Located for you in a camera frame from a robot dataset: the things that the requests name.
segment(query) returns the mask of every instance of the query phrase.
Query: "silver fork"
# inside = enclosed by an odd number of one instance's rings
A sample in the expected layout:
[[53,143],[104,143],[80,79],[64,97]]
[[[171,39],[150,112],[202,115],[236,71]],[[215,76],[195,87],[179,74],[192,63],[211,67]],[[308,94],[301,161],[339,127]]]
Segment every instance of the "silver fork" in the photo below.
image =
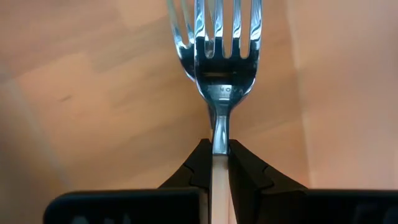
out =
[[[173,32],[173,38],[174,38],[174,44],[175,48],[177,50],[177,55],[180,59],[181,65],[185,70],[185,73],[187,74],[187,77],[190,78],[193,82],[195,82],[195,70],[193,66],[193,48],[194,48],[194,36],[193,36],[193,30],[192,30],[192,25],[190,22],[190,13],[188,10],[187,2],[186,0],[181,0],[181,7],[182,7],[182,12],[184,15],[184,21],[185,21],[185,27],[187,28],[187,34],[188,34],[188,44],[184,44],[182,41],[182,36],[180,29],[178,27],[178,20],[177,20],[177,12],[175,10],[174,6],[174,1],[173,0],[167,0],[167,10],[169,12],[169,17],[170,17],[170,23],[172,26],[172,32]],[[209,6],[210,10],[213,9],[214,7],[212,4]],[[207,32],[205,33],[205,45],[206,45],[206,52],[208,54],[211,54],[213,50],[213,41],[209,39]],[[214,112],[211,110],[210,106],[208,106],[208,113],[210,117],[210,124],[211,128],[214,129]]]
[[213,154],[228,154],[229,116],[252,90],[259,62],[262,0],[252,0],[249,55],[240,56],[241,0],[234,0],[231,56],[223,47],[223,0],[215,0],[212,53],[206,51],[205,0],[195,0],[194,56],[197,87],[215,112]]

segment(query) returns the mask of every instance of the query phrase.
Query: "stainless steel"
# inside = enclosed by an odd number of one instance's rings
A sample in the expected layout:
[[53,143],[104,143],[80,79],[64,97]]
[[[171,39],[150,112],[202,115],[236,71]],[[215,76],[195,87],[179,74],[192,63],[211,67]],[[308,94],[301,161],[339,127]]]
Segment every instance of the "stainless steel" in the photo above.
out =
[[[209,0],[209,2],[211,2],[209,4],[210,10],[212,8],[214,8],[214,7],[212,7],[213,1],[214,0]],[[191,17],[190,17],[190,13],[188,10],[186,0],[181,0],[181,8],[182,8],[182,12],[184,15],[185,26],[187,28],[188,44],[183,43],[181,32],[178,27],[177,12],[175,10],[174,1],[167,0],[167,9],[169,12],[170,23],[172,26],[174,44],[175,44],[175,48],[177,50],[177,55],[180,58],[180,62],[181,62],[182,67],[185,70],[185,74],[187,74],[187,77],[195,82],[196,81],[195,80],[195,71],[194,71],[194,66],[193,66],[194,38],[193,38],[192,25],[190,22]],[[211,53],[213,50],[213,41],[208,38],[207,32],[205,33],[205,40],[206,40],[206,51]],[[211,128],[214,129],[214,125],[215,125],[214,112],[211,110],[210,106],[208,106],[208,113],[209,113],[209,117],[210,117]]]
[[213,154],[228,154],[229,116],[252,90],[259,62],[262,0],[252,0],[249,55],[240,56],[241,1],[234,0],[233,39],[230,58],[223,47],[223,0],[215,1],[214,48],[206,50],[205,0],[195,0],[194,69],[197,87],[215,111]]

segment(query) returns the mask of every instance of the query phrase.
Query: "fork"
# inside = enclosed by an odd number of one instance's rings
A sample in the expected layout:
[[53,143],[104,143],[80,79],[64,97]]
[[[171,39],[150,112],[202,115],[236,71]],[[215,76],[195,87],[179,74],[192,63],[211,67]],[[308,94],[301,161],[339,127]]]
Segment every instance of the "fork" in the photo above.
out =
[[[193,37],[192,25],[190,22],[191,17],[186,0],[181,0],[181,7],[184,15],[185,27],[187,28],[188,44],[183,43],[181,32],[180,29],[178,28],[177,12],[175,10],[174,1],[167,0],[167,10],[169,12],[170,23],[172,26],[172,33],[173,33],[175,48],[177,50],[177,55],[180,59],[182,67],[185,70],[185,74],[187,74],[187,77],[189,79],[195,82],[195,71],[193,66],[194,37]],[[205,33],[205,40],[206,40],[205,43],[206,52],[208,54],[211,54],[211,51],[213,50],[212,49],[213,41],[209,39],[207,32]],[[210,106],[208,106],[208,113],[210,117],[211,129],[214,129],[215,125],[214,112],[212,111]]]
[[197,88],[215,112],[213,154],[228,155],[229,116],[232,109],[252,90],[261,45],[262,0],[252,0],[249,54],[242,58],[241,0],[234,0],[231,56],[223,47],[223,0],[215,0],[214,44],[206,47],[205,0],[195,0],[194,71]]

